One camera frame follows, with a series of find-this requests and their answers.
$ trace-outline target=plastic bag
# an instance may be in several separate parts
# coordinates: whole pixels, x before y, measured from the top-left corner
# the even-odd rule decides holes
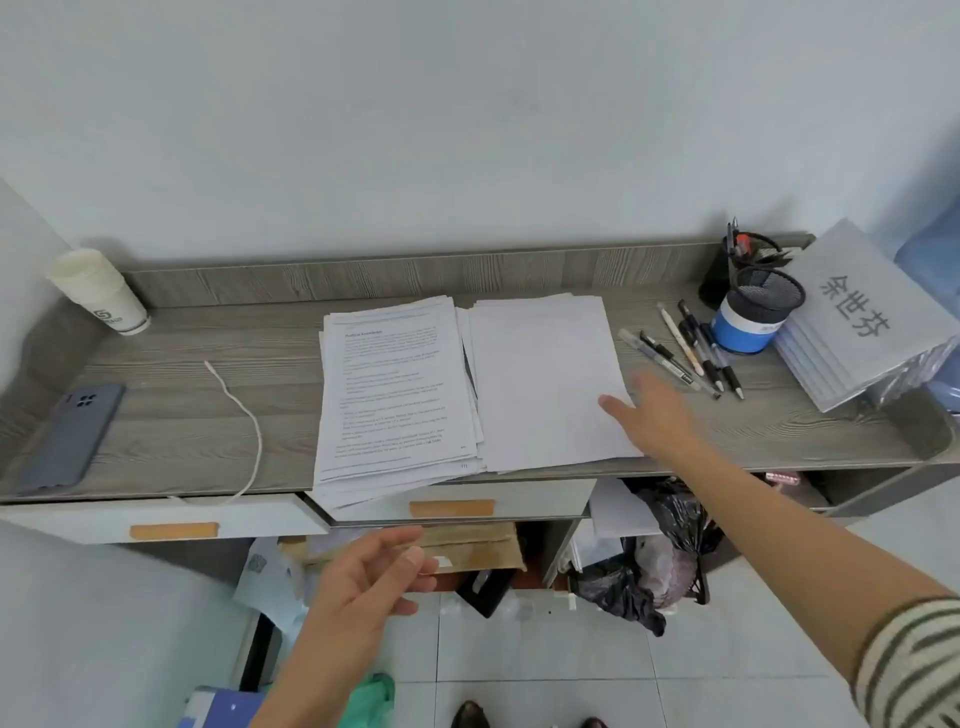
[[[632,485],[631,480],[624,482]],[[723,540],[723,531],[679,478],[668,477],[652,486],[643,481],[642,487],[631,490],[650,506],[660,530],[679,550],[703,556]]]
[[[676,604],[697,580],[697,555],[675,548],[661,533],[637,538],[634,559],[639,585],[650,591],[657,609]]]
[[[654,608],[654,596],[639,585],[639,578],[632,556],[623,554],[586,567],[583,573],[571,573],[570,591],[615,617],[638,621],[661,637],[666,619]]]

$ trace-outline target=smartphone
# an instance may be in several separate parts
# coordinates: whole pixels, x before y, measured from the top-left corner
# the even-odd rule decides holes
[[[123,384],[94,384],[64,395],[16,476],[17,493],[65,488],[83,480],[125,390]]]

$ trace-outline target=label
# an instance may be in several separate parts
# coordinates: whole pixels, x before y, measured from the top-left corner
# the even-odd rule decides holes
[[[762,350],[774,334],[783,326],[783,321],[762,324],[746,319],[724,299],[713,319],[713,337],[717,344],[730,352],[754,353]]]

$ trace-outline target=blue plastic container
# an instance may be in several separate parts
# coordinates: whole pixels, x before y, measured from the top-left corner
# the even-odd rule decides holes
[[[930,226],[903,244],[897,265],[960,319],[960,198]],[[960,350],[927,383],[950,412],[960,412]]]

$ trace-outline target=forearm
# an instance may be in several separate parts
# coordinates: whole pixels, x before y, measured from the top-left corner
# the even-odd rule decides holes
[[[310,619],[270,688],[251,728],[335,728],[355,681],[332,669],[324,645],[313,639]]]
[[[952,592],[782,496],[709,445],[672,465],[821,652],[848,680],[871,630],[918,599]]]

